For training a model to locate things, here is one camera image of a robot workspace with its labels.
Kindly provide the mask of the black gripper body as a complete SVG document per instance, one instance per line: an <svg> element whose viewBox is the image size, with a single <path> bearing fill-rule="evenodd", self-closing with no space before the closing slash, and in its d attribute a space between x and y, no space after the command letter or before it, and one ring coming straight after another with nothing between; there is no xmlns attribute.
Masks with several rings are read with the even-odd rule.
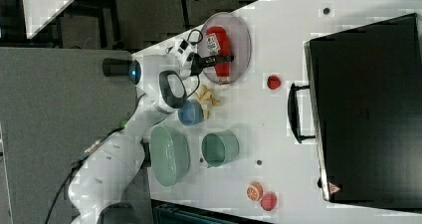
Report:
<svg viewBox="0 0 422 224"><path fill-rule="evenodd" d="M200 75L205 68L213 67L217 63L215 56L201 58L198 54L194 54L190 67L190 76Z"/></svg>

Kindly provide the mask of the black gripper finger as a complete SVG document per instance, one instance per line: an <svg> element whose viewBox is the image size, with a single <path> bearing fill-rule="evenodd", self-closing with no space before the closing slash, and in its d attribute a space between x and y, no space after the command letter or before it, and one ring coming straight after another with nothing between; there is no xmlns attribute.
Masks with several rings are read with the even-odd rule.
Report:
<svg viewBox="0 0 422 224"><path fill-rule="evenodd" d="M215 57L216 63L217 64L224 64L224 63L231 63L234 61L234 57L233 56L216 56Z"/></svg>

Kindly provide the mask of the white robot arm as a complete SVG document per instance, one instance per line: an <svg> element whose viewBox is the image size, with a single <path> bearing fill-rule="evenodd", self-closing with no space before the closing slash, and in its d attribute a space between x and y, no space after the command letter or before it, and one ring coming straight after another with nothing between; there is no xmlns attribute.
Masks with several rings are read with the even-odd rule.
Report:
<svg viewBox="0 0 422 224"><path fill-rule="evenodd" d="M126 124L86 149L67 190L78 215L70 224L106 224L106 213L122 205L121 196L144 164L141 141L155 125L186 107L193 96L184 81L234 60L231 55L201 57L149 55L132 60L127 71L143 95Z"/></svg>

